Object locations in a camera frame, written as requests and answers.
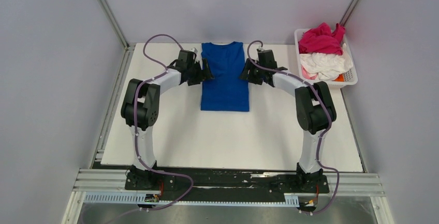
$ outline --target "white plastic basket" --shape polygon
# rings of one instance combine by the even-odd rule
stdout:
[[[303,34],[308,31],[308,29],[297,29],[296,31],[294,31],[294,40],[296,43],[296,57],[297,57],[297,64],[299,66],[299,76],[302,79],[307,80],[308,82],[314,83],[314,82],[318,82],[321,80],[310,80],[310,79],[306,79],[303,74],[302,74],[302,65],[300,62],[300,55],[299,55],[299,40],[302,39]],[[349,54],[349,56],[352,58],[352,62],[354,63],[354,58],[352,57],[352,54],[350,53],[350,49],[349,49],[349,43],[347,42],[346,39],[346,35],[343,37],[343,42],[346,44],[346,51]],[[358,78],[357,78],[357,71],[355,70],[355,63],[354,66],[346,73],[343,73],[343,78],[344,78],[344,82],[334,82],[334,81],[326,81],[325,82],[328,84],[328,86],[330,88],[343,88],[346,85],[354,85],[358,82]]]

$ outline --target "gray wall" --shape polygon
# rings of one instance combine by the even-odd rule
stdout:
[[[348,108],[397,223],[437,223],[438,0],[362,0],[347,25],[358,84]]]
[[[122,48],[96,0],[1,0],[0,20],[0,222],[59,223]]]
[[[129,42],[293,43],[294,30],[337,23],[350,0],[108,0]],[[169,39],[158,39],[169,42]]]

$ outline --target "white cloth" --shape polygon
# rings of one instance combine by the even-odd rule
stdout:
[[[310,77],[317,75],[320,80],[332,81],[340,74],[349,71],[354,63],[343,44],[343,55],[325,53],[302,53],[300,63],[309,73]]]

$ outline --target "red garment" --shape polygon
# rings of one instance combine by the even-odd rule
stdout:
[[[303,34],[299,41],[299,53],[320,52],[342,55],[340,43],[345,32],[345,28],[337,24],[335,31],[331,33],[331,28],[324,22],[318,28],[310,29]]]

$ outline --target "gray floor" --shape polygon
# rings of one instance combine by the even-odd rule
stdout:
[[[323,207],[329,198],[319,198]],[[128,204],[85,204],[83,220],[78,224],[102,224],[119,214],[137,208]],[[187,223],[187,224],[241,224],[241,223],[377,223],[368,197],[338,197],[324,213],[315,216],[299,214],[296,208],[287,207],[218,207],[172,206],[157,212],[135,212],[112,224],[131,223]]]

